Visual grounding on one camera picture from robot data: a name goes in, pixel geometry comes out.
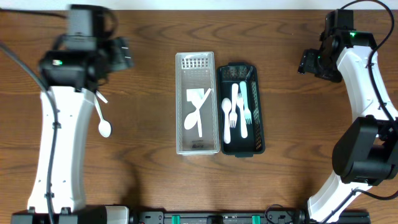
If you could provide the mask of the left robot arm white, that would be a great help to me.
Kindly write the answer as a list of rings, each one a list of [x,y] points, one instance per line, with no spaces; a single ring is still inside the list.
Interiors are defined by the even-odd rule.
[[[53,49],[40,60],[39,162],[27,208],[13,213],[12,223],[131,223],[125,205],[87,205],[83,163],[91,114],[100,109],[99,80],[132,66],[122,37],[97,49]]]

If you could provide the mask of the white plastic spoon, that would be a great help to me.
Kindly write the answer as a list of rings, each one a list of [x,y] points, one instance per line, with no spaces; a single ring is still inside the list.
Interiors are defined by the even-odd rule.
[[[221,102],[221,109],[224,113],[224,131],[223,131],[223,141],[225,144],[231,142],[231,133],[229,126],[229,112],[231,111],[231,100],[229,98],[224,98]]]
[[[203,97],[201,98],[201,106],[204,104],[204,102],[206,101],[206,99],[208,98],[209,94],[211,93],[211,89],[207,89],[206,93],[203,95]],[[196,112],[192,112],[189,113],[184,121],[184,128],[185,129],[192,129],[194,127],[194,125],[196,125],[197,123],[197,115]]]
[[[102,135],[102,137],[108,138],[108,137],[110,137],[110,135],[112,133],[111,123],[103,118],[103,114],[102,114],[100,104],[99,104],[97,98],[94,98],[94,102],[95,102],[96,111],[99,116],[98,131],[99,131],[100,135]]]
[[[101,101],[103,101],[106,104],[108,103],[108,100],[99,91],[96,91],[95,94],[97,98],[99,98]]]
[[[196,90],[192,91],[191,102],[196,108],[195,112],[197,115],[198,135],[201,138],[202,137],[202,126],[201,126],[201,117],[200,117],[201,98],[200,94]]]

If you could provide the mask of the white plastic fork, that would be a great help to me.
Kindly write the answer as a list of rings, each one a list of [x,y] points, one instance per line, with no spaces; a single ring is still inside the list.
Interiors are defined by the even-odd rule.
[[[243,100],[243,97],[242,97],[241,93],[238,94],[237,106],[238,106],[239,112],[240,112],[241,137],[243,139],[245,139],[245,138],[248,137],[248,130],[247,130],[247,126],[246,126],[246,119],[244,117],[244,100]]]
[[[234,83],[231,86],[231,112],[229,114],[229,125],[231,128],[236,127],[236,122],[237,122],[237,112],[236,112],[236,104],[237,104],[237,99],[238,99],[238,84]]]
[[[251,111],[250,111],[249,105],[248,105],[248,89],[247,89],[246,82],[241,81],[239,83],[239,87],[241,90],[241,95],[242,95],[243,103],[244,103],[244,117],[246,120],[246,124],[252,124]]]

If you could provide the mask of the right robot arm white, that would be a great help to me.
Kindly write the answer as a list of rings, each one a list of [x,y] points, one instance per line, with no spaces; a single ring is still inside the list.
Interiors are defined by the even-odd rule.
[[[333,171],[307,200],[306,220],[336,223],[345,208],[369,189],[397,175],[397,109],[386,91],[370,33],[348,31],[308,49],[300,73],[345,83],[353,122],[333,148]]]

